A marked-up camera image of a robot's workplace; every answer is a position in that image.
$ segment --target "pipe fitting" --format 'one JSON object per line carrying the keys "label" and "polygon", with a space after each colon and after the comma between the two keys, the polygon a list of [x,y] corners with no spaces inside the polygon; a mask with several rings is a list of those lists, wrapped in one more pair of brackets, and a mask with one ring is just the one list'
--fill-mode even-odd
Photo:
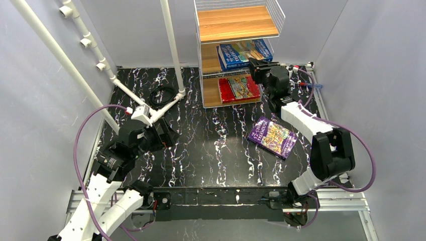
{"label": "pipe fitting", "polygon": [[73,14],[73,9],[67,6],[62,6],[59,8],[59,11],[62,13],[64,18],[68,18],[70,16],[72,16]]}
{"label": "pipe fitting", "polygon": [[62,3],[64,4],[64,7],[67,7],[69,9],[71,9],[71,13],[72,13],[72,17],[73,18],[78,18],[80,16],[80,13],[78,12],[78,10],[75,7],[75,5],[72,2],[72,0],[66,0],[66,1],[63,1]]}
{"label": "pipe fitting", "polygon": [[106,67],[107,67],[107,66],[106,66],[105,64],[102,64],[102,63],[98,63],[98,64],[96,64],[96,68],[97,68],[99,71],[103,71]]}
{"label": "pipe fitting", "polygon": [[96,40],[94,39],[94,37],[93,37],[93,35],[92,35],[92,33],[91,33],[91,32],[89,32],[87,35],[83,35],[83,37],[84,37],[85,39],[89,39],[89,40],[91,41],[91,47],[92,47],[92,48],[94,48],[94,47],[96,47],[96,46],[97,46],[97,42],[96,42]]}
{"label": "pipe fitting", "polygon": [[110,67],[110,63],[108,63],[108,60],[104,57],[102,60],[99,61],[99,63],[104,64],[105,65],[105,70],[109,70],[111,69]]}
{"label": "pipe fitting", "polygon": [[84,47],[87,48],[92,44],[92,41],[90,39],[84,38],[82,40],[80,40],[80,44]]}
{"label": "pipe fitting", "polygon": [[183,92],[179,91],[179,93],[176,95],[177,100],[181,100],[185,97],[186,93],[185,90],[183,90]]}

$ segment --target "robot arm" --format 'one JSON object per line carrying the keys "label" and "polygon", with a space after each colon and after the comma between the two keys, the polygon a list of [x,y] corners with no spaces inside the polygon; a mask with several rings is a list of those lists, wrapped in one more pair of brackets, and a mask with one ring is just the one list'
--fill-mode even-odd
{"label": "robot arm", "polygon": [[[108,205],[111,196],[121,186],[122,182],[107,183],[107,178],[102,175],[92,175],[87,187],[93,213],[99,219],[105,207]],[[59,237],[52,236],[48,239],[60,241],[92,240],[95,230],[92,219],[89,215],[86,200],[82,199],[65,228],[59,233]]]}
{"label": "robot arm", "polygon": [[297,128],[312,146],[310,167],[288,185],[289,190],[294,192],[294,199],[355,168],[350,133],[315,120],[312,116],[297,102],[281,108],[281,118]]}
{"label": "robot arm", "polygon": [[[100,217],[99,224],[102,230],[110,236],[130,214],[142,206],[144,200],[152,191],[151,185],[136,180],[124,193],[123,197]],[[101,238],[98,230],[95,230],[94,233]]]}
{"label": "robot arm", "polygon": [[289,70],[278,62],[249,58],[250,73],[256,84],[262,84],[272,112],[298,129],[311,142],[310,166],[300,177],[288,184],[283,202],[294,204],[338,175],[355,168],[351,135],[320,120],[291,98]]}
{"label": "robot arm", "polygon": [[[93,165],[87,193],[94,217],[102,230],[110,235],[134,210],[147,203],[152,186],[137,180],[130,185],[123,198],[104,215],[111,196],[123,183],[127,174],[135,167],[139,155],[145,152],[162,150],[175,145],[178,134],[167,125],[164,118],[152,126],[131,119],[120,128],[117,137],[106,143],[100,150],[100,158]],[[100,240],[91,219],[86,199],[82,199],[70,222],[59,233],[49,237],[48,241]]]}

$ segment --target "white wall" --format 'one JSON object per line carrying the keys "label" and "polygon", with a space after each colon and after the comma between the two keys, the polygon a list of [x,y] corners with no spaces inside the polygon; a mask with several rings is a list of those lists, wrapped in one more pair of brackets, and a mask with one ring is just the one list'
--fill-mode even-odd
{"label": "white wall", "polygon": [[[160,1],[81,1],[117,65],[173,65]],[[278,2],[286,20],[279,41],[271,39],[275,60],[286,63],[315,61],[347,0]],[[169,6],[179,61],[197,66],[193,0],[170,0]]]}
{"label": "white wall", "polygon": [[[58,12],[60,2],[29,4],[107,103],[112,85],[94,68],[92,53],[80,48],[74,23]],[[80,13],[88,19],[83,9]],[[70,192],[79,186],[73,142],[94,107],[9,1],[0,2],[0,73],[1,239],[47,240],[64,226]],[[80,171],[86,169],[100,120],[96,116],[83,131]]]}
{"label": "white wall", "polygon": [[[353,127],[377,159],[366,192],[380,240],[426,240],[426,4],[349,0],[315,66],[330,119]],[[351,174],[371,165],[357,145]]]}

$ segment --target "wire shelf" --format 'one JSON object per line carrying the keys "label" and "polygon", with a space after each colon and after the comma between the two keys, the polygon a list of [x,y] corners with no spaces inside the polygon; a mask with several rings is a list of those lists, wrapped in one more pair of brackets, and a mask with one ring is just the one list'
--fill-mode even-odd
{"label": "wire shelf", "polygon": [[204,108],[220,107],[217,80],[250,74],[249,68],[221,71],[220,43],[263,39],[272,53],[270,38],[279,37],[285,15],[277,0],[194,0],[200,85]]}
{"label": "wire shelf", "polygon": [[197,11],[264,6],[265,0],[201,0],[195,1]]}

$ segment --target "purple book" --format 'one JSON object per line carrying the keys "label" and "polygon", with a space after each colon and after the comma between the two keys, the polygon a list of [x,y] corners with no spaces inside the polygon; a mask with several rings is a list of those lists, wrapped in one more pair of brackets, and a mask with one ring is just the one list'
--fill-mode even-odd
{"label": "purple book", "polygon": [[287,158],[296,144],[297,135],[262,116],[250,132],[249,139],[277,156]]}

